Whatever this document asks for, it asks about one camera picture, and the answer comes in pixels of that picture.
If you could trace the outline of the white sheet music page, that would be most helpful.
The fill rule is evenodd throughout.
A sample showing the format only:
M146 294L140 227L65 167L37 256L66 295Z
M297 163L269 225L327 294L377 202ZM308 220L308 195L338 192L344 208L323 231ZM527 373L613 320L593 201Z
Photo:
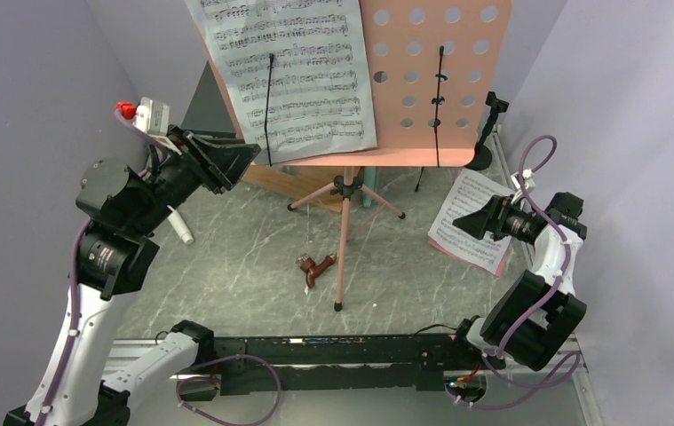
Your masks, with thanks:
M257 164L377 148L357 1L188 1Z
M508 195L504 185L464 169L456 177L428 232L429 243L440 251L490 272L502 274L511 239L492 239L481 210L494 195Z

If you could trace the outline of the pink sheet music page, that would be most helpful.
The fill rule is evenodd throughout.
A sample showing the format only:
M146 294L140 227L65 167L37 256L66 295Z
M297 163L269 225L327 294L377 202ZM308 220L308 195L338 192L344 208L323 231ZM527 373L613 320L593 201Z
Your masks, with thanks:
M438 242L436 242L435 240L433 240L431 238L428 239L428 243L432 247L439 250L441 253L444 253L445 255L451 256L452 258L454 258L456 260L466 262L467 264L472 265L472 266L474 266L474 267L476 267L476 268L478 268L482 271L486 271L488 273L491 273L491 274L495 275L496 277L500 277L502 275L502 273L504 271L504 268L507 264L508 257L509 257L508 250L505 250L501 259L500 259L500 262L497 264L497 266L493 266L492 264L485 265L480 260L474 260L472 258L468 258L468 257L465 257L465 256L458 256L458 255L446 250Z

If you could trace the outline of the black round-base mic stand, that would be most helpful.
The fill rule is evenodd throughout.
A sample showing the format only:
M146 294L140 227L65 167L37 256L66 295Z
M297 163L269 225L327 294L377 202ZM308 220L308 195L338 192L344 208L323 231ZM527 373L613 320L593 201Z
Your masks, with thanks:
M486 170L493 161L493 154L485 146L486 140L493 132L500 114L507 112L510 103L500 99L494 91L490 91L486 97L486 105L489 107L488 118L480 133L480 137L474 147L474 156L465 166L468 170Z

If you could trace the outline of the white microphone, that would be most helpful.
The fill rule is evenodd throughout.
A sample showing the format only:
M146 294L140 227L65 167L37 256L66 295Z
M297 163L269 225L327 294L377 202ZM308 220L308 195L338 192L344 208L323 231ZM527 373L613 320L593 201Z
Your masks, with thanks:
M182 216L179 214L179 212L169 206L170 214L167 217L167 220L170 223L170 226L172 227L173 231L176 233L176 235L181 239L181 241L186 244L190 245L194 243L194 236L190 229L188 228L185 220L182 218Z

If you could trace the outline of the black tripod mic stand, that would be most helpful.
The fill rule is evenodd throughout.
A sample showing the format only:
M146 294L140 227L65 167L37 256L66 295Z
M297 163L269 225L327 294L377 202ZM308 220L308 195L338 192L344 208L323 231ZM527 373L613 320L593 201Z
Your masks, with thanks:
M421 186L421 183L422 183L422 179L423 179L423 175L424 175L424 171L425 171L425 167L421 167L420 170L419 170L419 172L418 172L418 176L417 176L417 180L416 180L416 185L415 185L415 189L414 189L414 192L416 192L416 193L417 193L417 192L419 191L419 189L420 189L420 186Z

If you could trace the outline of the pink music stand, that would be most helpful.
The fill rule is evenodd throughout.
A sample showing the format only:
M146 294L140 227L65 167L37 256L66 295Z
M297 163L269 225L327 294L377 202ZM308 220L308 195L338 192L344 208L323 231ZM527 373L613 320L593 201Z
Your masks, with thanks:
M366 46L377 148L273 165L343 167L329 189L350 204L362 167L461 167L478 125L507 31L508 1L357 1Z

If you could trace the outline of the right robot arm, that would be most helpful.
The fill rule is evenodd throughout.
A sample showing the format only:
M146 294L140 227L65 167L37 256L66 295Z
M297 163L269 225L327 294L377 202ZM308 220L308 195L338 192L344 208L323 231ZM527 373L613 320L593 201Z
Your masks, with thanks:
M454 220L454 227L477 240L512 237L531 245L535 260L486 317L463 320L449 356L461 368L473 367L496 350L539 371L575 331L587 310L575 295L576 254L587 237L579 221L583 199L553 195L543 214L526 212L510 196L494 195L478 211Z

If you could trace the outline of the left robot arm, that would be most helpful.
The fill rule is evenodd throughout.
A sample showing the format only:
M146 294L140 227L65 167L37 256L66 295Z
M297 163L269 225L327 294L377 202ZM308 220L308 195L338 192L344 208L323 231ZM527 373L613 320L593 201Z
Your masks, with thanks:
M34 395L8 412L5 424L124 425L156 385L213 365L213 332L183 320L124 369L105 371L123 315L158 253L155 229L196 190L233 189L261 150L219 132L171 126L168 136L174 153L147 170L106 158L83 173L75 203L88 220L70 256L59 336Z

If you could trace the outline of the dark rack audio unit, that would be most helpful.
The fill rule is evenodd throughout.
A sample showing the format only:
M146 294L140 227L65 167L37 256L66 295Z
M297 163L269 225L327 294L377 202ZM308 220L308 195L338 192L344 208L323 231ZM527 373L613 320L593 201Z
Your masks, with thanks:
M206 64L202 71L180 127L185 130L228 133L232 136L236 134L210 64Z

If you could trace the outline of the wooden board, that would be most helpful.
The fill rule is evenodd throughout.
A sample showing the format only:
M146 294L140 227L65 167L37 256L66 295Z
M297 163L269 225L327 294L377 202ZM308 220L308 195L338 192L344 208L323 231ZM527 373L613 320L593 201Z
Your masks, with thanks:
M242 181L255 185L289 199L299 200L306 195L332 184L337 175L343 175L343 167L329 166L281 166L252 165Z

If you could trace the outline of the brown plastic faucet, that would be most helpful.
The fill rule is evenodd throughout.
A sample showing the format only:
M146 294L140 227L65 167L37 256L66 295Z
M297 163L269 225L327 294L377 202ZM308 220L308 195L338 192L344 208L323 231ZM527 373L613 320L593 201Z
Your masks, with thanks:
M315 287L315 281L337 261L336 254L326 255L319 263L303 254L297 258L298 268L305 274L305 291Z

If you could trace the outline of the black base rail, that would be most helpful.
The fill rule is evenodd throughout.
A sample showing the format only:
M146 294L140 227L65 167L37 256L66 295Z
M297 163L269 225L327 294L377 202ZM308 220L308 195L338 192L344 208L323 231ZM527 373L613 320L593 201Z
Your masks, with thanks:
M451 333L218 337L183 373L215 379L224 396L258 391L410 388L444 391L481 353Z

